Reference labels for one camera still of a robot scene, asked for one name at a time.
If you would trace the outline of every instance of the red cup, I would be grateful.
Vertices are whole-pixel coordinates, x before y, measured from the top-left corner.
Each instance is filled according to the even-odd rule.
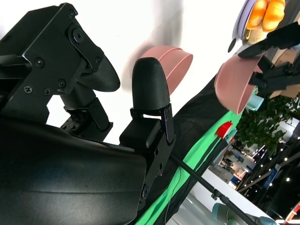
[[[228,132],[230,131],[231,127],[233,126],[233,123],[230,121],[222,124],[216,131],[216,135],[219,136],[220,138],[224,139]]]

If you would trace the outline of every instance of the rubber gripper pad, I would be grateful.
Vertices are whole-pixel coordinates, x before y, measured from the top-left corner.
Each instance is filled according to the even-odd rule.
[[[102,59],[98,72],[83,74],[79,82],[101,92],[113,92],[120,87],[118,74],[106,56]]]
[[[133,106],[137,110],[157,110],[170,103],[163,68],[155,58],[135,62],[132,75]]]

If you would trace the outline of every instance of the green fabric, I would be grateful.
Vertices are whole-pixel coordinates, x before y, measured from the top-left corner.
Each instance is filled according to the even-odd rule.
[[[202,138],[199,141],[197,141],[197,143],[191,148],[191,150],[188,152],[183,161],[194,169],[199,163],[204,153],[206,152],[206,150],[208,149],[208,147],[216,139],[217,136],[215,135],[215,132],[217,131],[217,129],[227,121],[231,121],[233,123],[232,129],[234,129],[238,124],[240,118],[241,114],[236,115],[231,111],[225,114],[202,136]],[[147,209],[147,211],[136,222],[136,225],[154,224],[154,222],[164,210],[164,208],[167,206],[171,198],[176,194],[176,192],[187,181],[188,178],[189,174],[179,167],[167,190],[164,191],[164,193]]]

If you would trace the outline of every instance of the potted plant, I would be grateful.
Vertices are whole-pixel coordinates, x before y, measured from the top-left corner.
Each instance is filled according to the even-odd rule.
[[[300,95],[295,99],[285,96],[263,97],[265,101],[258,111],[244,110],[237,125],[236,139],[248,147],[257,144],[260,148],[265,145],[272,156],[276,154],[277,144],[285,134],[277,130],[279,123],[291,120],[292,113],[300,115]]]

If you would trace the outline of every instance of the black rod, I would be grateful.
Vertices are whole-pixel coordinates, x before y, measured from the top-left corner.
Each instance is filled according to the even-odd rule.
[[[201,176],[199,176],[194,170],[192,170],[191,167],[189,167],[183,161],[181,161],[176,156],[174,156],[174,154],[170,155],[170,159],[172,159],[177,165],[179,165],[185,171],[187,171],[192,177],[194,177],[199,183],[201,183],[207,190],[209,190],[211,193],[214,193],[215,188],[209,182],[207,182],[205,179],[203,179]]]
[[[178,159],[174,154],[170,155],[170,159],[172,159],[178,166],[183,168],[186,172],[188,172],[194,179],[196,179],[200,184],[202,184],[207,190],[209,190],[212,194],[215,193],[215,188],[199,176],[191,167],[189,167],[182,160]],[[230,200],[226,202],[226,205],[234,211],[242,220],[244,220],[248,225],[257,225],[249,216],[247,216],[242,210],[240,210],[233,202]]]

